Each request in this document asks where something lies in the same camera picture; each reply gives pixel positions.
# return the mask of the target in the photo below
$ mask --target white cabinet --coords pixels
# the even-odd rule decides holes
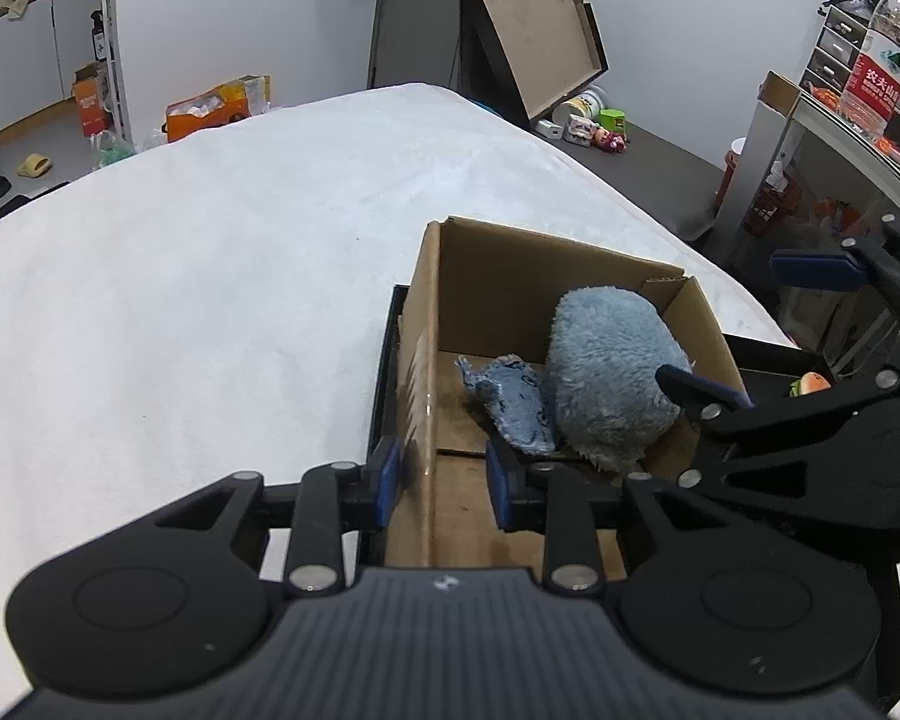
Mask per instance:
[[[37,0],[24,17],[0,18],[0,130],[63,100],[52,0]]]
[[[90,14],[100,9],[101,0],[53,0],[56,53],[65,97],[70,96],[77,70],[95,60]]]

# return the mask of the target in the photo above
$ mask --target floor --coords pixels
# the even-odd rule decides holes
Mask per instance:
[[[634,124],[626,126],[626,135],[630,142],[623,154],[567,141],[551,143],[678,238],[693,241],[701,237],[713,221],[713,196],[722,170]]]
[[[40,153],[53,160],[53,167],[40,178],[17,175],[17,165]],[[0,206],[17,194],[35,196],[64,181],[74,181],[93,170],[90,141],[80,130],[77,109],[53,122],[43,124],[0,146],[0,175],[10,180],[10,191],[0,198]]]

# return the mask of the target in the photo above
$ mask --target yellow slipper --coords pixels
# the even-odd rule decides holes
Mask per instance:
[[[24,178],[39,178],[51,167],[53,167],[53,162],[50,162],[50,157],[45,157],[43,154],[31,154],[17,166],[17,175],[24,176]]]

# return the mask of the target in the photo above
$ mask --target blue fuzzy plush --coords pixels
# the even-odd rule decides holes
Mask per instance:
[[[557,427],[600,469],[632,471],[680,410],[656,384],[660,365],[690,370],[653,304],[589,287],[560,299],[547,356]]]

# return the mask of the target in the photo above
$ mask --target baseboard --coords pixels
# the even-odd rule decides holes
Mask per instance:
[[[0,130],[0,146],[22,135],[26,135],[26,133],[37,127],[42,127],[47,122],[53,122],[54,119],[60,119],[73,113],[76,104],[73,98],[66,98],[66,100],[60,100],[59,103],[54,103],[48,108],[31,113],[26,119],[20,119],[19,122],[10,124],[9,127],[4,127]]]

